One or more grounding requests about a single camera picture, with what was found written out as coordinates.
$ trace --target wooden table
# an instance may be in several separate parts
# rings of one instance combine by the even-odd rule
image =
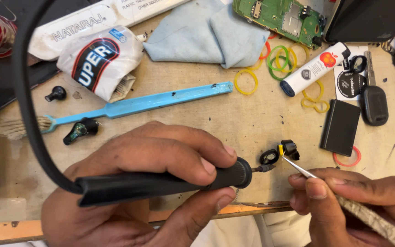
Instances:
[[[136,35],[150,33],[168,13],[161,14],[131,28]],[[271,47],[293,42],[285,38],[270,40]],[[313,58],[326,48],[311,51],[308,58],[304,50],[294,47],[299,63]],[[357,171],[370,178],[380,178],[395,175],[395,67],[391,55],[380,47],[370,46],[377,85],[387,94],[389,121],[384,126],[373,127],[359,121],[355,138],[355,146],[362,153],[360,163],[354,167],[342,167],[343,170]],[[218,64],[197,64],[180,62],[152,62],[147,54],[140,66],[132,72],[136,76],[127,98],[140,97],[149,94],[173,91],[182,88],[196,87],[224,81],[233,81],[241,68],[223,69]],[[259,79],[257,91],[251,95],[243,95],[234,90],[232,94],[224,94],[194,102],[174,105],[149,112],[139,113],[109,120],[98,119],[101,122],[99,133],[95,137],[85,137],[70,146],[62,143],[63,137],[70,131],[72,125],[59,126],[50,134],[44,134],[49,153],[57,166],[63,171],[76,161],[98,149],[111,137],[127,132],[148,121],[157,120],[165,124],[183,124],[204,129],[218,137],[224,144],[236,149],[239,156],[249,161],[252,167],[259,166],[258,157],[263,151],[276,148],[282,139],[292,139],[297,143],[301,159],[298,164],[304,168],[327,167],[336,164],[332,153],[320,149],[319,143],[323,131],[326,114],[319,114],[313,109],[303,108],[300,104],[302,94],[293,98],[286,96],[279,83],[268,72],[264,63],[255,74]],[[324,84],[323,99],[328,101],[336,97],[333,72],[327,73],[321,81]],[[48,103],[44,96],[56,86],[63,86],[68,98],[64,101]],[[252,78],[242,75],[239,86],[245,91],[254,87]],[[316,96],[319,87],[314,84],[306,89],[307,94]],[[75,92],[81,98],[74,98]],[[63,73],[55,76],[32,91],[37,115],[52,115],[61,117],[100,109],[105,102],[87,91],[81,85]],[[0,111],[2,119],[20,119],[17,102]],[[355,158],[339,157],[343,162],[350,163]],[[287,201],[291,195],[291,187],[287,177],[295,170],[280,160],[276,168],[268,173],[254,174],[254,179],[248,188],[238,190],[235,203],[253,205],[256,203]],[[18,141],[8,141],[0,137],[0,239],[23,238],[40,236],[40,207],[56,185],[44,174],[38,165],[26,138]],[[153,218],[158,221],[165,219],[171,210],[180,205],[191,193],[166,196],[151,201]],[[256,214],[276,210],[288,210],[287,204],[277,203],[272,207],[228,207],[222,211],[223,216]],[[10,222],[19,222],[12,227]],[[29,233],[19,235],[15,232]]]

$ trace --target car key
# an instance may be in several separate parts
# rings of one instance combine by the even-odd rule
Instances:
[[[365,51],[364,56],[367,60],[367,87],[362,93],[364,120],[369,125],[381,126],[388,121],[387,96],[382,88],[376,86],[371,52]]]

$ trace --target green circuit board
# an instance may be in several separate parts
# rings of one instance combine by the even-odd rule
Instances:
[[[308,48],[318,49],[324,17],[295,0],[234,0],[233,10],[248,22],[277,32]]]

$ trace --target black cord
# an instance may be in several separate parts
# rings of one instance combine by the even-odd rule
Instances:
[[[39,23],[45,11],[51,6],[54,0],[42,0],[25,18],[18,27],[18,33],[13,45],[12,65],[14,73],[14,91],[19,101],[22,119],[27,130],[30,145],[39,161],[42,169],[47,175],[62,189],[83,194],[82,188],[65,177],[54,162],[45,146],[39,126],[36,121],[36,114],[30,93],[29,75],[27,72],[27,52],[33,31]]]

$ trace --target hand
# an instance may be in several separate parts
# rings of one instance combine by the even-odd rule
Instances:
[[[306,179],[300,173],[288,178],[295,189],[291,207],[300,215],[312,214],[309,246],[393,246],[348,212],[344,213],[334,193],[373,205],[372,209],[395,225],[395,176],[371,180],[356,172],[331,167],[310,172],[324,180]]]
[[[216,166],[230,167],[236,160],[232,148],[203,130],[150,122],[110,140],[64,174],[74,180],[122,171],[168,171],[189,183],[208,185],[216,178]],[[190,246],[235,196],[229,187],[197,192],[154,230],[148,225],[148,199],[80,208],[80,195],[58,188],[43,204],[42,230],[52,247]]]

